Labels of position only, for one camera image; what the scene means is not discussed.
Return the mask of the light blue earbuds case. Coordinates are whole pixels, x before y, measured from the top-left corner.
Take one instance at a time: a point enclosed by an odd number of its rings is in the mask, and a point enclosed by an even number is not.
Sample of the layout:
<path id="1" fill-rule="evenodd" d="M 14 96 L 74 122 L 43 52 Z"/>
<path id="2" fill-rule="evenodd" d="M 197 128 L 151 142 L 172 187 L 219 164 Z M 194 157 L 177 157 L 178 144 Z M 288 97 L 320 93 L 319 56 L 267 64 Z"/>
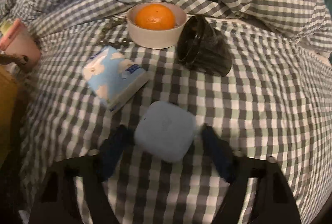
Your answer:
<path id="1" fill-rule="evenodd" d="M 168 163 L 181 161 L 196 134 L 195 116 L 171 103 L 153 102 L 134 132 L 141 149 Z"/>

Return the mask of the blue tissue pack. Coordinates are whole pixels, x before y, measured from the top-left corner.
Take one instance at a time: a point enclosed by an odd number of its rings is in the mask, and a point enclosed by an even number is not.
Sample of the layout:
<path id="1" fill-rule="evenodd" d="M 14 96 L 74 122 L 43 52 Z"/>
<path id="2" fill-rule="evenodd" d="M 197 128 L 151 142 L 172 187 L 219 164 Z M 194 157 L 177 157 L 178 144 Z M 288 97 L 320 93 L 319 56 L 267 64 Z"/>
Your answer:
<path id="1" fill-rule="evenodd" d="M 82 69 L 82 75 L 112 114 L 149 81 L 149 74 L 143 67 L 111 46 L 90 57 Z"/>

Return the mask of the white tape roll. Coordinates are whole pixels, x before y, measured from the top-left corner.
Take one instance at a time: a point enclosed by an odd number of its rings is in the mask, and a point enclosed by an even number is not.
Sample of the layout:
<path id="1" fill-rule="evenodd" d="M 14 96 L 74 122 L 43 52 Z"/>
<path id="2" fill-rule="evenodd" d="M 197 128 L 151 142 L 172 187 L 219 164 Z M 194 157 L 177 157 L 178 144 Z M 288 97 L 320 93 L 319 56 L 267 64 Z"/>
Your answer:
<path id="1" fill-rule="evenodd" d="M 186 21 L 184 10 L 167 2 L 138 4 L 127 13 L 131 40 L 150 49 L 165 49 L 176 45 Z"/>

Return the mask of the brown cardboard box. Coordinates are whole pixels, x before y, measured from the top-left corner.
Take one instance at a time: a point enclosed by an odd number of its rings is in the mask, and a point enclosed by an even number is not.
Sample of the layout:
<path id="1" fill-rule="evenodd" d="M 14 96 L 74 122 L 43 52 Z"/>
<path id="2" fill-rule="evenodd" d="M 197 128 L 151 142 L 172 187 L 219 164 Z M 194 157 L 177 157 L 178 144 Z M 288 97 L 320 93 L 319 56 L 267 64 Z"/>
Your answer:
<path id="1" fill-rule="evenodd" d="M 11 63 L 20 67 L 22 59 L 1 54 L 1 166 L 11 151 L 14 128 L 21 121 L 21 116 L 15 114 L 18 99 L 25 94 L 20 82 L 5 69 L 5 65 Z"/>

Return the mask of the pink lidded cup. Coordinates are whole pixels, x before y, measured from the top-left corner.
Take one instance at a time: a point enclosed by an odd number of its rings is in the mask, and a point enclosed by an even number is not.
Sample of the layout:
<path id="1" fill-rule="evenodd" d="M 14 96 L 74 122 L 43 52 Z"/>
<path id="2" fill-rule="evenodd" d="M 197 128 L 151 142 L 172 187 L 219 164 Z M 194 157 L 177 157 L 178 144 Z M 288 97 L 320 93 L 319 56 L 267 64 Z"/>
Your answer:
<path id="1" fill-rule="evenodd" d="M 13 23 L 1 23 L 1 64 L 15 63 L 25 73 L 31 72 L 38 64 L 40 49 L 20 19 Z"/>

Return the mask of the orange mandarin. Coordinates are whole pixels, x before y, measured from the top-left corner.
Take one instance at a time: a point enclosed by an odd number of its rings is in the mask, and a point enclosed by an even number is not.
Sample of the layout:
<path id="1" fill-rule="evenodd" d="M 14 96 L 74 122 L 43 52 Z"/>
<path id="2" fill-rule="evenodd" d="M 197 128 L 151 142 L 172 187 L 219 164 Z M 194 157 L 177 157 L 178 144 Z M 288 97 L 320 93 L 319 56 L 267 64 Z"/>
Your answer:
<path id="1" fill-rule="evenodd" d="M 139 10 L 135 24 L 141 28 L 164 31 L 176 26 L 176 18 L 171 9 L 161 4 L 149 4 Z"/>

